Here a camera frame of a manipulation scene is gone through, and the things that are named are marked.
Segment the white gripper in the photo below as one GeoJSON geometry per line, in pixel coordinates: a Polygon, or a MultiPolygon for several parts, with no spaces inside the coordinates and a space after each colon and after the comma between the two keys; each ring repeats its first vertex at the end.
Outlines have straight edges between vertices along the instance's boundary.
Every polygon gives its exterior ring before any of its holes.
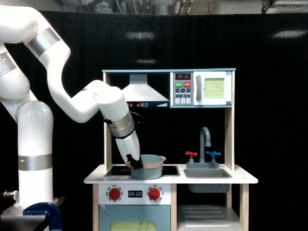
{"type": "Polygon", "coordinates": [[[115,139],[119,152],[125,163],[129,163],[134,169],[143,168],[142,158],[140,157],[140,144],[136,131],[124,138],[115,139]]]}

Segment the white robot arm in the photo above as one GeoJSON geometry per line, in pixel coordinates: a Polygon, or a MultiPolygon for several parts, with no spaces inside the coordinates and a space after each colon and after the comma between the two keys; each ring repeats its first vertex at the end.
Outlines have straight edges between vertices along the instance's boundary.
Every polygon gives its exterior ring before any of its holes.
{"type": "Polygon", "coordinates": [[[141,168],[139,141],[123,92],[95,80],[70,97],[62,84],[69,47],[37,10],[1,6],[0,101],[18,128],[16,206],[26,208],[53,201],[53,115],[47,104],[32,93],[28,78],[5,47],[5,44],[17,43],[23,43],[46,68],[48,88],[56,104],[78,123],[87,122],[101,112],[124,161],[141,168]]]}

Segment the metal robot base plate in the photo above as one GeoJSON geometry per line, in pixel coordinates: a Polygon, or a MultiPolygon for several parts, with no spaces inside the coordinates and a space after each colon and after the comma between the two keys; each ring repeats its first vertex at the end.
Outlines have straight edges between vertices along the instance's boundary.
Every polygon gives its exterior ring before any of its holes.
{"type": "Polygon", "coordinates": [[[48,218],[54,226],[61,226],[61,212],[59,206],[65,201],[65,196],[54,197],[52,202],[40,202],[23,208],[13,205],[4,210],[0,217],[3,219],[45,219],[48,218]]]}

